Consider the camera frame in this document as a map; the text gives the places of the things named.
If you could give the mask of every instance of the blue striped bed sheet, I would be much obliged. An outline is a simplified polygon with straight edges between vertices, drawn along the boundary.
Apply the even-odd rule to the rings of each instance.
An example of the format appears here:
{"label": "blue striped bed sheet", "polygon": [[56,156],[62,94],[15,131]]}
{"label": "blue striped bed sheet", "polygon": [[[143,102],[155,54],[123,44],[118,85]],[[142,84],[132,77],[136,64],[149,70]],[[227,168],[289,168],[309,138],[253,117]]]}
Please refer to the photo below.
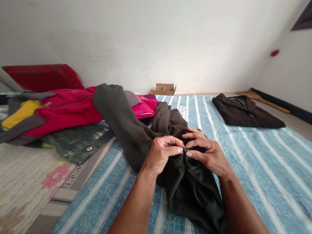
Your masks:
{"label": "blue striped bed sheet", "polygon": [[[312,233],[311,142],[289,128],[227,126],[209,96],[156,98],[172,109],[185,107],[189,126],[219,142],[271,233]],[[51,233],[106,233],[136,176],[117,141]],[[149,220],[148,233],[205,233],[169,211],[158,185]]]}

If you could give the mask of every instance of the black baseboard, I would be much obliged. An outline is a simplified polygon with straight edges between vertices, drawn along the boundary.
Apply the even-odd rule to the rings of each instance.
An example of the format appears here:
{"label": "black baseboard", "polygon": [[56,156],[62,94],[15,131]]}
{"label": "black baseboard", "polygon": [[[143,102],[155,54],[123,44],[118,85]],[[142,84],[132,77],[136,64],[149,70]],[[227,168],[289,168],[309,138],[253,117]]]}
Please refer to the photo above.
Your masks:
{"label": "black baseboard", "polygon": [[269,101],[269,102],[272,102],[282,108],[285,108],[287,110],[290,110],[290,113],[296,117],[298,117],[299,119],[309,123],[309,124],[312,124],[312,113],[306,111],[306,110],[303,110],[297,106],[294,106],[293,104],[290,104],[288,102],[285,102],[281,99],[278,99],[276,97],[273,97],[269,94],[266,94],[266,93],[263,93],[259,90],[256,90],[254,88],[250,88],[251,91],[259,94],[263,99]]}

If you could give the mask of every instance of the broom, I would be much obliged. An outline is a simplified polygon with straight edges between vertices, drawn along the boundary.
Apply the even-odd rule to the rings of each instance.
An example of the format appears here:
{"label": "broom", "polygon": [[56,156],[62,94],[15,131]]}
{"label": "broom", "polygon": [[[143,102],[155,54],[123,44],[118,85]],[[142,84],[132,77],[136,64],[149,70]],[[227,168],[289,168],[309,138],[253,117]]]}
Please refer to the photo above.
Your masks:
{"label": "broom", "polygon": [[259,101],[259,102],[262,102],[262,103],[264,103],[264,104],[267,104],[267,105],[269,105],[269,106],[271,106],[271,107],[273,107],[273,108],[275,108],[275,109],[278,109],[278,110],[280,110],[280,111],[282,111],[282,112],[284,112],[284,113],[287,113],[287,114],[290,113],[289,110],[287,110],[287,109],[285,109],[285,108],[282,108],[282,107],[280,107],[280,106],[278,106],[278,105],[275,105],[275,104],[273,104],[272,102],[269,102],[269,101],[267,101],[267,100],[264,100],[262,97],[260,97],[258,94],[256,94],[256,93],[253,92],[253,91],[238,92],[237,94],[239,94],[239,95],[246,95],[246,96],[248,96],[248,97],[250,97],[250,98],[252,98],[252,99],[255,99],[255,100]]}

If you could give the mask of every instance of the folded black jacket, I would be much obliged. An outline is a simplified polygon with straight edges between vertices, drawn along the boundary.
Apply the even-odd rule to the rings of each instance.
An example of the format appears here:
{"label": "folded black jacket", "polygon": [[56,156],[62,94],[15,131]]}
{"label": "folded black jacket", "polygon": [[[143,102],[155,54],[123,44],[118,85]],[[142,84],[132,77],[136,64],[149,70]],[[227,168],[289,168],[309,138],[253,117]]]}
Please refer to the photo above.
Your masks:
{"label": "folded black jacket", "polygon": [[285,123],[256,106],[248,96],[225,97],[219,94],[212,99],[227,125],[241,127],[282,128]]}
{"label": "folded black jacket", "polygon": [[[188,123],[177,109],[165,102],[156,109],[152,127],[134,115],[123,88],[119,85],[97,86],[94,106],[120,141],[130,166],[139,171],[156,137],[172,135],[186,144],[181,136]],[[204,151],[204,148],[191,149]],[[169,158],[157,183],[164,186],[172,213],[188,217],[209,233],[225,233],[225,212],[214,176],[201,162],[185,154]]]}

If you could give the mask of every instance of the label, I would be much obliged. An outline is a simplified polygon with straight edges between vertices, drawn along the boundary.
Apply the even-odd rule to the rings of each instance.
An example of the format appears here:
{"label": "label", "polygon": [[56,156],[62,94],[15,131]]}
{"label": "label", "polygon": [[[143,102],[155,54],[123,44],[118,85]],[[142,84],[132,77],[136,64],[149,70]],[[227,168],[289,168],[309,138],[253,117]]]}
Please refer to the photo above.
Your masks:
{"label": "label", "polygon": [[83,167],[85,166],[85,164],[87,163],[87,161],[82,164],[79,165],[75,168],[75,170],[73,171],[73,173],[71,174],[71,176],[67,179],[66,183],[64,183],[62,185],[62,187],[67,187],[70,188],[72,183],[75,181],[75,179],[77,178],[77,176],[80,174],[80,172],[82,171]]}
{"label": "label", "polygon": [[185,107],[180,107],[179,112],[180,112],[181,116],[183,117],[183,119],[185,119]]}

